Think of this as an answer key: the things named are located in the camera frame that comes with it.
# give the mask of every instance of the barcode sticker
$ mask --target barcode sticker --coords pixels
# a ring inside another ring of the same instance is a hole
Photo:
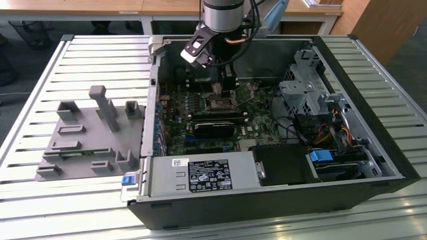
[[[175,158],[173,159],[173,167],[189,166],[189,158]]]

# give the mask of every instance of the warning label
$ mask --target warning label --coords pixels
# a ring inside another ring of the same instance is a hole
[[[193,193],[234,189],[229,159],[189,162]]]

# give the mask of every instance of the blue latch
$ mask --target blue latch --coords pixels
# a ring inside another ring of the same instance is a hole
[[[333,161],[333,155],[330,150],[314,150],[310,153],[310,158],[313,162],[323,162],[323,161]]]
[[[122,186],[135,185],[135,176],[123,176],[122,178]]]

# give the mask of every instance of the green circuit board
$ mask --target green circuit board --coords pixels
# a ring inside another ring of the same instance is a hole
[[[259,87],[258,82],[246,80],[239,82],[227,101],[214,102],[211,99],[217,98],[213,92],[191,93],[183,86],[178,86],[169,96],[161,98],[169,156],[245,151],[239,145],[242,140],[250,140],[257,145],[282,142],[270,115],[271,88]],[[246,113],[247,121],[237,124],[233,137],[197,139],[191,134],[189,113],[203,114],[211,111]]]

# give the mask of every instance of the metal table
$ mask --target metal table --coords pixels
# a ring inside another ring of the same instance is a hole
[[[59,43],[0,148],[0,239],[359,240],[427,235],[427,115],[361,42],[347,36],[323,40],[423,177],[397,193],[351,210],[151,231],[120,200],[120,176],[34,181],[60,100],[78,99],[79,107],[95,107],[88,89],[102,84],[116,106],[131,99],[146,104],[149,39],[76,36]],[[339,92],[331,77],[330,81]]]

